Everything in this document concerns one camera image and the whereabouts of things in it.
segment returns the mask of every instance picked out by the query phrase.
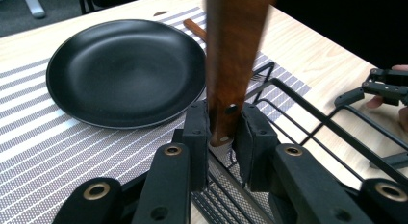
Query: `brown wooden handle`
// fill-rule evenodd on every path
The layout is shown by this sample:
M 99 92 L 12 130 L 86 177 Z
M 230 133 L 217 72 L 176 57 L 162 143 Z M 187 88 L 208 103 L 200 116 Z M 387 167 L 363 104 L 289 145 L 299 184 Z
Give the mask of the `brown wooden handle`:
M 212 146 L 234 138 L 270 2 L 206 2 L 206 84 Z
M 206 32 L 201 29 L 200 26 L 198 26 L 194 21 L 191 19 L 186 19 L 183 21 L 184 26 L 191 30 L 195 35 L 200 37 L 204 42 L 207 42 L 207 35 Z

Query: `light wood tabletop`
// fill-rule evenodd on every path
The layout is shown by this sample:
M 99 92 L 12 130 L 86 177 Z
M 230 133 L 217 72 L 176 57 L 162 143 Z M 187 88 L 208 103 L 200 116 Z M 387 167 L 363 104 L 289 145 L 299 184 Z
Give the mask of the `light wood tabletop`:
M 192 7 L 200 7 L 205 11 L 204 2 L 205 0 L 140 0 L 32 31 L 2 37 L 0 38 L 0 72 L 49 59 L 68 38 L 90 26 L 118 19 L 151 20 L 157 12 L 174 12 Z M 360 86 L 374 67 L 273 7 L 269 9 L 268 24 L 260 51 L 309 86 L 310 90 L 304 98 L 325 114 L 335 109 L 333 102 L 337 96 Z M 353 104 L 353 107 L 381 124 L 390 133 L 407 141 L 407 135 L 398 125 L 397 111 L 400 107 L 382 106 L 376 110 L 369 110 L 364 106 L 364 102 L 369 99 L 370 96 Z M 318 124 L 298 105 L 291 107 L 288 114 L 309 130 L 313 130 Z M 335 120 L 380 156 L 402 152 L 396 146 L 391 144 L 389 146 L 388 140 L 347 112 L 340 112 Z M 285 118 L 279 118 L 276 123 L 287 130 L 292 128 Z M 291 135 L 298 139 L 304 137 L 296 129 L 293 129 Z M 386 177 L 382 172 L 370 168 L 368 160 L 330 131 L 322 130 L 318 136 L 364 177 Z M 360 182 L 355 177 L 336 164 L 315 144 L 307 144 L 305 147 L 343 183 L 355 188 L 360 186 Z M 408 175 L 407 168 L 401 169 L 401 172 Z M 195 208 L 191 218 L 192 223 L 205 222 Z

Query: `gray and white striped cloth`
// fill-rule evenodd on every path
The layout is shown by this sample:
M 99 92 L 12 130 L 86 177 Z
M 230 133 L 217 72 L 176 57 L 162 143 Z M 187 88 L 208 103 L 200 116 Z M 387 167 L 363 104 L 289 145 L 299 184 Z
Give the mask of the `gray and white striped cloth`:
M 205 28 L 205 13 L 199 8 L 165 14 L 159 21 L 182 30 L 204 49 L 205 43 L 184 27 L 187 18 Z M 162 126 L 139 130 L 80 122 L 51 99 L 45 84 L 48 61 L 0 70 L 0 223 L 52 222 L 75 187 L 94 177 L 130 181 L 149 169 L 156 149 L 170 142 L 173 130 L 183 128 L 183 114 Z M 270 59 L 259 53 L 254 68 L 267 62 Z M 278 65 L 273 76 L 300 94 L 309 90 Z M 252 82 L 249 89 L 259 84 Z M 283 110 L 293 104 L 275 89 L 263 96 L 277 100 Z

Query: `black plate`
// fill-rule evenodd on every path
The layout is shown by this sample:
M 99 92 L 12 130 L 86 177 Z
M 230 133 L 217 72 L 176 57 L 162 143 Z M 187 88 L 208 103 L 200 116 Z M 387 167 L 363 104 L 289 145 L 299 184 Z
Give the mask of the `black plate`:
M 147 20 L 96 25 L 67 40 L 48 64 L 51 97 L 67 114 L 117 129 L 157 125 L 205 87 L 205 54 L 183 32 Z

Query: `finger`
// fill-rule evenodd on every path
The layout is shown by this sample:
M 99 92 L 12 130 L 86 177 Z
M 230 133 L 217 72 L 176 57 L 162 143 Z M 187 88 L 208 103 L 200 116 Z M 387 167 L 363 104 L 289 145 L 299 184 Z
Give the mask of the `finger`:
M 408 64 L 397 64 L 392 67 L 392 70 L 408 71 Z
M 402 129 L 408 133 L 408 107 L 404 107 L 399 110 L 399 124 L 401 124 Z
M 366 103 L 366 106 L 370 109 L 374 109 L 374 108 L 381 106 L 381 104 L 383 104 L 383 101 L 384 99 L 381 96 L 375 95 L 374 97 L 372 97 L 371 100 L 369 100 Z

